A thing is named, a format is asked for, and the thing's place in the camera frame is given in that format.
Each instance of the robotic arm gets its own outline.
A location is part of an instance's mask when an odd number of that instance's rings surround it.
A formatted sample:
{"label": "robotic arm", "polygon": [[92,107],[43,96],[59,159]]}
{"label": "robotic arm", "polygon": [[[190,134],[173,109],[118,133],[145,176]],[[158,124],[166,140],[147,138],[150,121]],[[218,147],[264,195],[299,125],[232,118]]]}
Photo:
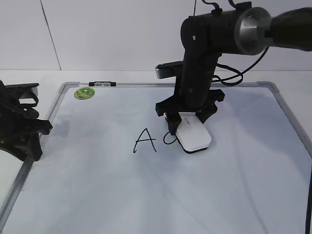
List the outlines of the robotic arm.
{"label": "robotic arm", "polygon": [[224,54],[257,55],[266,47],[312,51],[312,8],[302,8],[277,17],[251,2],[235,10],[191,16],[181,27],[184,60],[156,67],[158,78],[176,76],[175,92],[156,104],[158,116],[166,114],[171,135],[181,123],[179,112],[194,112],[204,123],[223,101],[221,90],[210,90],[218,58]]}

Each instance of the white object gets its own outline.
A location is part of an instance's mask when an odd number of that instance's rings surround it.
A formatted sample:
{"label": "white object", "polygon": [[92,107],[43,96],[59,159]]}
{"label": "white object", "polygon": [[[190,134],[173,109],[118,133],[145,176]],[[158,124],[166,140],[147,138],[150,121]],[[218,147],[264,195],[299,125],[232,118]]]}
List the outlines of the white object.
{"label": "white object", "polygon": [[[164,145],[173,88],[70,89],[3,234],[299,233],[311,157],[266,88],[222,88],[208,151]],[[148,128],[149,141],[132,149]]]}
{"label": "white object", "polygon": [[176,137],[183,149],[192,153],[206,149],[211,142],[211,136],[196,115],[181,115],[182,122],[176,130]]}

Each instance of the round sticker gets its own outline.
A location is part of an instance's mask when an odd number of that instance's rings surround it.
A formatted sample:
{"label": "round sticker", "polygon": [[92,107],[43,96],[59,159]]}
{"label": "round sticker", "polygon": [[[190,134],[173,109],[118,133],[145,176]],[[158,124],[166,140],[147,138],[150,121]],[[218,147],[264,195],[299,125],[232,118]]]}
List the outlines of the round sticker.
{"label": "round sticker", "polygon": [[78,89],[75,92],[74,97],[77,98],[78,100],[86,100],[92,98],[94,94],[96,94],[96,91],[93,88],[85,87]]}

